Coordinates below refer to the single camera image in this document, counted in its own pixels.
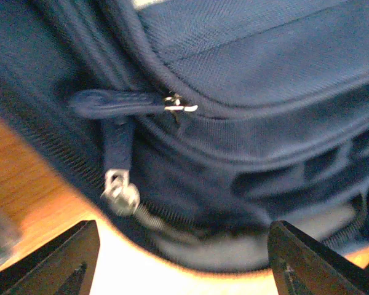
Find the navy blue backpack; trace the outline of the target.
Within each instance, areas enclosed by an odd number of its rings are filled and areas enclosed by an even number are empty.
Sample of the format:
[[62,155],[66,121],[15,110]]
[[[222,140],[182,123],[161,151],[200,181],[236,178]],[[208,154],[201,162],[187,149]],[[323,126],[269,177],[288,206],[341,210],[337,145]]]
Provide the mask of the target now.
[[369,1],[0,1],[0,115],[181,266],[369,244]]

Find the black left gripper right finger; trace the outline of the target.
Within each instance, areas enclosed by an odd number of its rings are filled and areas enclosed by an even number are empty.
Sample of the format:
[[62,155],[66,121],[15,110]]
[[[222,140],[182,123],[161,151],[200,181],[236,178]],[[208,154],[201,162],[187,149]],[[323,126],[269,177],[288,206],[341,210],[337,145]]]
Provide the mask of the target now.
[[279,294],[369,294],[369,264],[360,268],[286,221],[271,224],[268,257]]

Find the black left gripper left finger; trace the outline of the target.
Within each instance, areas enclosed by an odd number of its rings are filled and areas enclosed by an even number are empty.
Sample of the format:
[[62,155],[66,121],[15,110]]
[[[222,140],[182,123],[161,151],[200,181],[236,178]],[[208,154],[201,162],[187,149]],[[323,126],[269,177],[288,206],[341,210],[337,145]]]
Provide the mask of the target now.
[[99,249],[96,221],[81,221],[0,271],[0,294],[89,294]]

